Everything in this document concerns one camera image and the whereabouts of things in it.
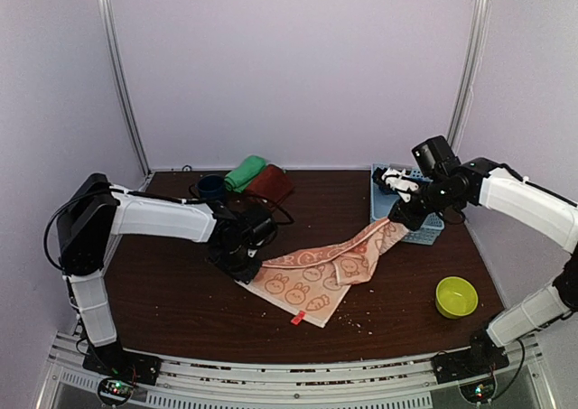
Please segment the light blue plastic basket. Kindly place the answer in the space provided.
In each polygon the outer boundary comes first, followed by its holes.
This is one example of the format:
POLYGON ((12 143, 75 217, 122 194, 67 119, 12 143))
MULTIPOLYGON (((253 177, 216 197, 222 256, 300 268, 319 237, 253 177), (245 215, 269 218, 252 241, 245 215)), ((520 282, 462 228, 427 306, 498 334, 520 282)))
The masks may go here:
MULTIPOLYGON (((389 168, 387 164, 373 163, 371 165, 370 175, 370 204, 369 204, 369 220, 375 222, 388 216, 394 204, 400 199, 399 195, 394 192, 384 190, 373 182, 373 174, 375 171, 385 171, 389 168)), ((405 171, 406 176, 413 179, 414 182, 430 181, 422 175, 418 168, 411 168, 403 165, 393 165, 393 168, 398 171, 405 171)), ((444 229, 444 222, 435 214, 430 214, 419 230, 410 231, 404 238, 403 242, 431 246, 435 240, 441 235, 444 229)))

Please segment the orange patterned towel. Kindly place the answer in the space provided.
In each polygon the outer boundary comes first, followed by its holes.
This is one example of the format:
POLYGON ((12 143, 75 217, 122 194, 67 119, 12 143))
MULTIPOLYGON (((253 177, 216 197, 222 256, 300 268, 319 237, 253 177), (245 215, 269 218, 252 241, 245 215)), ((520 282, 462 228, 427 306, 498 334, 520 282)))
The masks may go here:
POLYGON ((402 224, 382 218, 345 242, 269 259, 252 282, 242 286, 291 313, 292 323, 323 328, 350 287, 369 282, 380 257, 407 234, 402 224))

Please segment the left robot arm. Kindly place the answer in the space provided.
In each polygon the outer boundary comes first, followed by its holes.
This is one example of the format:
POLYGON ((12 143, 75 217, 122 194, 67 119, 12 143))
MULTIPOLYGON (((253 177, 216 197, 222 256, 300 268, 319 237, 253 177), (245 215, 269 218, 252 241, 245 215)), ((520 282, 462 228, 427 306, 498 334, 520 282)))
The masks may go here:
POLYGON ((205 246, 209 261, 236 282, 248 284, 262 267, 257 251, 278 232, 272 212, 259 203, 232 209, 220 177, 211 188, 197 186, 189 198, 131 190, 91 174, 71 198, 57 208, 43 234, 55 233, 58 254, 42 247, 63 276, 85 327, 96 363, 110 376, 130 367, 114 322, 105 283, 105 256, 113 237, 172 239, 205 246))

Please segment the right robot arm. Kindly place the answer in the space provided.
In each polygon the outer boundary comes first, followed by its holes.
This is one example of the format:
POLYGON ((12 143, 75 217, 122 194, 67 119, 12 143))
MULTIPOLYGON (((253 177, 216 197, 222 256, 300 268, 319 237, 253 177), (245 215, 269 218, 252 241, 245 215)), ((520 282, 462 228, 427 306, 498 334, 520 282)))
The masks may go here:
POLYGON ((577 312, 577 204, 519 174, 507 163, 477 157, 463 162, 446 139, 435 136, 412 150, 424 179, 388 168, 374 180, 395 193, 388 217, 411 231, 446 210, 473 206, 499 214, 558 246, 567 260, 561 272, 491 319, 471 337, 463 366, 475 375, 498 358, 500 349, 577 312))

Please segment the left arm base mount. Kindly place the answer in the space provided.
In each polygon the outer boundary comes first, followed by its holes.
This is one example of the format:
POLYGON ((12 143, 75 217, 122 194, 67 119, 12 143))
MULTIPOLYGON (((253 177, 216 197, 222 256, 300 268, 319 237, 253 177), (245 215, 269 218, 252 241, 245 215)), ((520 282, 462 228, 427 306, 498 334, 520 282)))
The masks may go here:
POLYGON ((124 367, 106 367, 91 352, 84 355, 83 368, 99 373, 97 397, 107 406, 126 404, 142 386, 154 386, 160 373, 162 361, 152 355, 128 351, 124 367))

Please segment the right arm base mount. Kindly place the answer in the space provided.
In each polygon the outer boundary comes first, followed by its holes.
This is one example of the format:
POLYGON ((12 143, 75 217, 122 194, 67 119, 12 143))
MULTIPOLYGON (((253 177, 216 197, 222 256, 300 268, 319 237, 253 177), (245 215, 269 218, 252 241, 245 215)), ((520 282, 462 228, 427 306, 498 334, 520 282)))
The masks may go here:
POLYGON ((461 397, 470 404, 488 404, 498 395, 497 372, 509 366, 505 351, 499 349, 488 358, 476 356, 472 348, 440 351, 431 358, 438 385, 457 382, 461 397))

